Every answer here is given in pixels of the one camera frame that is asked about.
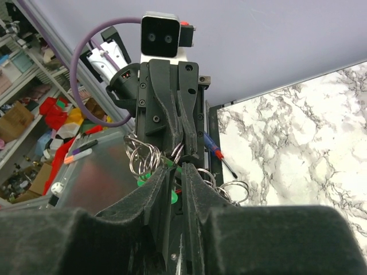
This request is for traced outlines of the green key tag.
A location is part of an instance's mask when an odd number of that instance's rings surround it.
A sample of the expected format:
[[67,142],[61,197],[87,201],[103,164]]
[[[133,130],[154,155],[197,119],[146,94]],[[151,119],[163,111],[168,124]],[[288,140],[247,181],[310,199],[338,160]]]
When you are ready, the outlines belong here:
[[[174,166],[174,162],[166,157],[162,157],[161,160],[162,160],[162,164],[165,164],[168,167]],[[182,167],[180,165],[177,165],[173,181],[170,185],[172,205],[178,202],[178,195],[182,192],[179,184],[177,183],[177,180],[181,179],[181,172],[182,172]],[[148,172],[140,177],[137,177],[137,185],[139,187],[142,186],[145,183],[145,181],[148,180],[149,177],[151,177],[152,174],[153,174],[152,172]]]

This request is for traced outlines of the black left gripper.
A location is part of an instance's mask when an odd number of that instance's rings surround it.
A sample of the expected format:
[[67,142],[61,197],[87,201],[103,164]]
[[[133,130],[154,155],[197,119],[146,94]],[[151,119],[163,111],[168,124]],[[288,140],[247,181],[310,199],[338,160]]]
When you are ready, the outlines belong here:
[[135,118],[138,140],[166,156],[182,148],[181,160],[204,158],[204,91],[195,62],[152,59],[140,65]]

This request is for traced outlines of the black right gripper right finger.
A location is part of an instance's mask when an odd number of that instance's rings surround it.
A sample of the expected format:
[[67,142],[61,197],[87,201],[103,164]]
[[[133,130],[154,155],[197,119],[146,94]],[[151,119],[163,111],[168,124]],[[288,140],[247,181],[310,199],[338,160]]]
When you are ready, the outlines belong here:
[[208,274],[217,267],[211,215],[235,206],[210,188],[191,163],[182,165],[182,199],[186,273]]

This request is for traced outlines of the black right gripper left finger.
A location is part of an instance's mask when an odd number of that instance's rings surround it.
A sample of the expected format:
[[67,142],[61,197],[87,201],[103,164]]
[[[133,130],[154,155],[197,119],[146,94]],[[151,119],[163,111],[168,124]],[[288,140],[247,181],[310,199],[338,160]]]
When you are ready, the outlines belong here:
[[176,167],[159,167],[132,193],[97,213],[117,234],[114,264],[121,274],[161,274],[167,270],[171,185]]

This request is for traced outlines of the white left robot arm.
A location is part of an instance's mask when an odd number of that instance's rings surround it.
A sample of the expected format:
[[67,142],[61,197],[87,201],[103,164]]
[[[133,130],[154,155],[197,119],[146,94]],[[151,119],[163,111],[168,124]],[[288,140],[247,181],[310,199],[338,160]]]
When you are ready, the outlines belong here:
[[178,162],[204,158],[204,90],[209,77],[186,59],[194,27],[169,21],[141,28],[142,56],[133,63],[114,27],[102,32],[103,43],[83,49],[80,58],[106,83],[114,104],[135,119],[134,138]]

